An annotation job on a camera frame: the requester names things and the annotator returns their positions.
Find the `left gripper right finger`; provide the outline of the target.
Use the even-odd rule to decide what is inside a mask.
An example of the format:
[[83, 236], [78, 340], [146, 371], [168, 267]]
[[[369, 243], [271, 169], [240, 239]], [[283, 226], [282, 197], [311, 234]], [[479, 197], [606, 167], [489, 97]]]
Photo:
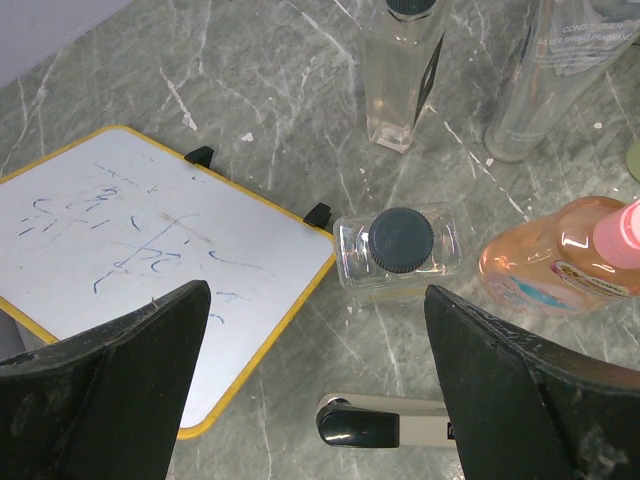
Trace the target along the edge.
[[636, 479], [639, 373], [431, 285], [424, 315], [468, 479]]

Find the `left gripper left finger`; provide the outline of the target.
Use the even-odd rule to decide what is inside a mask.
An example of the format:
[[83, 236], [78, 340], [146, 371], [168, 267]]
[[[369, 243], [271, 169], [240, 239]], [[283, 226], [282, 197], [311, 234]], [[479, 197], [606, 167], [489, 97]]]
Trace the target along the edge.
[[2, 478], [165, 478], [209, 309], [194, 280], [2, 360]]

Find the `orange bottle pink cap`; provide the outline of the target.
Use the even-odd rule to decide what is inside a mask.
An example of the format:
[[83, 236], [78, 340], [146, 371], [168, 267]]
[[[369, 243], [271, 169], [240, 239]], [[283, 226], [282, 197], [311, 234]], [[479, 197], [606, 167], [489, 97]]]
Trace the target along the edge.
[[494, 237], [483, 286], [518, 311], [572, 315], [639, 295], [639, 202], [591, 196]]

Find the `short clear yellow bottle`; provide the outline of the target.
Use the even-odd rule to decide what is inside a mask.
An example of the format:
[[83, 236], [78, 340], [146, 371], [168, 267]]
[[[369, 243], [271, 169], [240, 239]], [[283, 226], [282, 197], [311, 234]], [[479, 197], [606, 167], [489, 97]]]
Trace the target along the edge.
[[343, 216], [333, 239], [339, 281], [353, 294], [423, 288], [454, 274], [463, 260], [446, 202]]

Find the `green bottle beige cap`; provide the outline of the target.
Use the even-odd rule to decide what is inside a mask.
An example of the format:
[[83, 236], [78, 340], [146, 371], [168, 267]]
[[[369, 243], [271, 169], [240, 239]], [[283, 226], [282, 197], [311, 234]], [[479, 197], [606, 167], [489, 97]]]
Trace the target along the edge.
[[640, 181], [640, 141], [636, 141], [627, 151], [626, 165], [630, 175]]

